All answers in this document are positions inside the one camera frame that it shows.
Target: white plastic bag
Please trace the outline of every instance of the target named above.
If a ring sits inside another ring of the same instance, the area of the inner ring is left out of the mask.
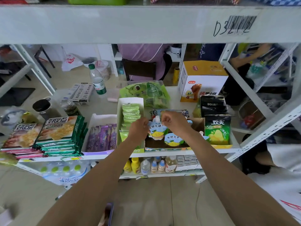
[[[83,65],[82,61],[76,57],[74,54],[66,54],[65,49],[62,47],[64,51],[64,62],[62,63],[62,71],[70,71],[73,68],[79,67]]]

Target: purple shirt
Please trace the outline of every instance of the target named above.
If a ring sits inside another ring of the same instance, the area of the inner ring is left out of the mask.
[[[171,44],[163,44],[161,48],[160,46],[161,44],[118,44],[119,52],[121,53],[122,58],[124,59],[131,60],[131,61],[148,61],[148,63],[156,62],[156,80],[159,80],[164,75],[165,72],[165,62],[163,60],[164,50],[168,46],[171,46]],[[129,78],[130,80],[134,80],[134,81],[152,80],[152,78],[150,77],[142,77],[142,76],[135,76],[135,75],[129,75]]]

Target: white cloth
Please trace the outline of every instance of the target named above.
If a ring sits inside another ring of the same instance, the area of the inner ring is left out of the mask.
[[[301,224],[301,172],[271,167],[269,173],[248,176]]]
[[[276,166],[301,171],[301,144],[267,144],[267,147]]]

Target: white cable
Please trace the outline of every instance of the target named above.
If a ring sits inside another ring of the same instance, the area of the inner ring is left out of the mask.
[[[162,47],[162,45],[163,45],[163,44],[161,44],[161,46],[159,47],[159,49],[157,50],[157,52],[155,53],[155,55],[154,55],[149,61],[151,61],[151,60],[156,56],[156,54],[158,53],[158,51],[160,50],[160,48]]]
[[[201,184],[200,184],[200,186],[199,186],[197,201],[195,202],[195,214],[197,215],[198,222],[199,222],[199,224],[200,224],[200,226],[201,226],[201,222],[200,222],[200,220],[199,220],[198,213],[197,213],[197,206],[198,206],[198,200],[199,200],[199,196],[200,196],[200,189],[201,189]]]

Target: yellow cardboard box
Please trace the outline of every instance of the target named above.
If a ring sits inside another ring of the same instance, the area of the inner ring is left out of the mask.
[[[227,78],[219,62],[185,61],[178,84],[180,101],[197,102],[200,95],[218,95]]]

